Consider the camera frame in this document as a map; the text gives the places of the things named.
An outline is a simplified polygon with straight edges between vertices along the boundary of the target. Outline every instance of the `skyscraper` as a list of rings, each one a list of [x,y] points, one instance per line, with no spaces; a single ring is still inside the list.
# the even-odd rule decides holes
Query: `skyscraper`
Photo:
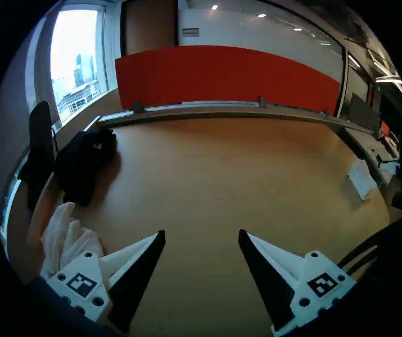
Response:
[[[87,55],[78,54],[76,57],[76,69],[74,70],[76,86],[90,82],[95,78],[93,56],[88,57]]]
[[[90,70],[92,72],[92,79],[96,80],[96,73],[94,72],[94,59],[93,55],[90,56]]]
[[[76,86],[84,84],[84,76],[82,74],[82,69],[80,65],[78,65],[76,69],[74,69],[74,81],[76,83]]]

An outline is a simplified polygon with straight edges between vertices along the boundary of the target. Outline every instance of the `white plastic bag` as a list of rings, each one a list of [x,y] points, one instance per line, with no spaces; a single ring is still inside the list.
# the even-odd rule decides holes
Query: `white plastic bag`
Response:
[[[356,160],[347,174],[362,200],[369,200],[373,197],[373,191],[377,184],[369,173],[365,160]]]
[[[42,236],[45,259],[40,274],[45,279],[54,276],[84,251],[103,256],[98,235],[71,218],[74,206],[72,202],[58,206]]]
[[[85,251],[96,253],[98,257],[104,256],[98,234],[82,227],[79,220],[72,221],[66,234],[60,269],[65,268],[68,263]]]

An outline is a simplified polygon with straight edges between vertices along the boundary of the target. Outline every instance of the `office desk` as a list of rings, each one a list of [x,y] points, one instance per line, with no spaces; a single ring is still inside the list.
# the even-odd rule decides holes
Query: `office desk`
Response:
[[[239,229],[338,262],[389,222],[379,191],[360,199],[346,177],[355,155],[321,124],[211,118],[114,132],[118,157],[74,216],[109,253],[166,231],[131,336],[270,336]]]

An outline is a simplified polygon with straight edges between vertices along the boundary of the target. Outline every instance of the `windowsill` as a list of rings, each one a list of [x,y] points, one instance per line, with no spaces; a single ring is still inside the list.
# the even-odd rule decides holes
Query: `windowsill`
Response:
[[[77,110],[76,112],[70,114],[70,116],[63,120],[63,121],[58,121],[56,122],[52,128],[54,129],[55,133],[58,134],[58,132],[65,126],[67,125],[74,117],[76,117],[78,114],[83,113],[84,110],[86,108],[88,108],[89,106],[91,106],[94,102],[98,101],[98,99],[104,97],[105,95],[109,94],[110,92],[112,92],[113,90],[108,90],[106,92],[104,92],[103,94],[99,95],[98,97],[95,97],[92,101],[90,101],[89,103],[85,104],[83,108]]]

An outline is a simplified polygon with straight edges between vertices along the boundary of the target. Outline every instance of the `white cloth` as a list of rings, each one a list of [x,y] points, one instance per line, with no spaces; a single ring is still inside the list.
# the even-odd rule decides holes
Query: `white cloth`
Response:
[[[71,218],[75,204],[64,203],[57,207],[42,236],[45,259],[41,276],[49,279],[85,251],[104,256],[96,232],[80,225]]]

